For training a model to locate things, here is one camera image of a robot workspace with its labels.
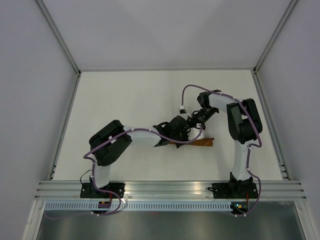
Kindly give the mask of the orange-brown cloth napkin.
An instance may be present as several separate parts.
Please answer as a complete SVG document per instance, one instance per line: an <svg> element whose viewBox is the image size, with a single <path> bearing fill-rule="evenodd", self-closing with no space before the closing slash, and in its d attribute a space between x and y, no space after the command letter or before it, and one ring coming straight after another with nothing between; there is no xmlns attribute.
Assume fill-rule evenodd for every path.
<svg viewBox="0 0 320 240"><path fill-rule="evenodd" d="M175 143L175 142L172 142L170 141L169 144L170 145L175 145L176 148L180 148L181 146L188 146L188 145L191 145L191 146L200 146L200 147L212 147L213 146L213 141L214 141L214 138L213 137L206 137L206 138L203 138L203 139L197 139L191 143Z"/></svg>

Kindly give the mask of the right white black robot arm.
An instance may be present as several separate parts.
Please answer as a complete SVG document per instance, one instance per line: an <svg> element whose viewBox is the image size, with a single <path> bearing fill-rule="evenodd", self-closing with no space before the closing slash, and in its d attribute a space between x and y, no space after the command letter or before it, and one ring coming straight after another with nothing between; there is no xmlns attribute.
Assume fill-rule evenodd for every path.
<svg viewBox="0 0 320 240"><path fill-rule="evenodd" d="M260 133L263 130L257 105L252 98L236 99L221 91L201 92L197 101L201 106L191 119L204 124L213 114L222 111L227 114L228 132L234 140L234 163L228 183L213 183L209 188L215 199L257 199L260 186L254 183L259 177L249 168L252 147L262 147Z"/></svg>

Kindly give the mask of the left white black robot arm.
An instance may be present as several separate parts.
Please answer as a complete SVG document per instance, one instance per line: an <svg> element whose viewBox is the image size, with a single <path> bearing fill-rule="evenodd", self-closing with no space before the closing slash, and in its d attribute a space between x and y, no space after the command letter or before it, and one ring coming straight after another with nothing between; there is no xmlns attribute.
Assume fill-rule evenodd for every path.
<svg viewBox="0 0 320 240"><path fill-rule="evenodd" d="M188 121L176 116L149 128L130 127L113 120L89 139L90 151L83 158L92 162L90 187L98 198L110 191L111 166L129 146L163 147L174 143L177 147L192 143Z"/></svg>

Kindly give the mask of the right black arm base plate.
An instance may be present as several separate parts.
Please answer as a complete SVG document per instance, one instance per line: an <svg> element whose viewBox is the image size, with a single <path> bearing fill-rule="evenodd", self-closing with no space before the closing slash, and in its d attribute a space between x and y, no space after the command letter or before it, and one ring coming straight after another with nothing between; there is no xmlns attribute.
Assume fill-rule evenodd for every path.
<svg viewBox="0 0 320 240"><path fill-rule="evenodd" d="M231 187L229 183L213 183L212 193L214 199L256 199L258 197L258 189L255 183L244 186Z"/></svg>

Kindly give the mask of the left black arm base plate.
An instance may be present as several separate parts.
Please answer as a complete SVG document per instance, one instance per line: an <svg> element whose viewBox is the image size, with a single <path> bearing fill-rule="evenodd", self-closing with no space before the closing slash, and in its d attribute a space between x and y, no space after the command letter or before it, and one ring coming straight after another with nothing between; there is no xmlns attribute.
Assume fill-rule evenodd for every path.
<svg viewBox="0 0 320 240"><path fill-rule="evenodd" d="M82 184L80 191L81 199L109 199L116 198L116 196L112 193L117 194L120 198L123 198L125 193L125 183L123 182L111 182L107 186L103 187L102 190L108 192L101 192L94 188L92 182L85 182Z"/></svg>

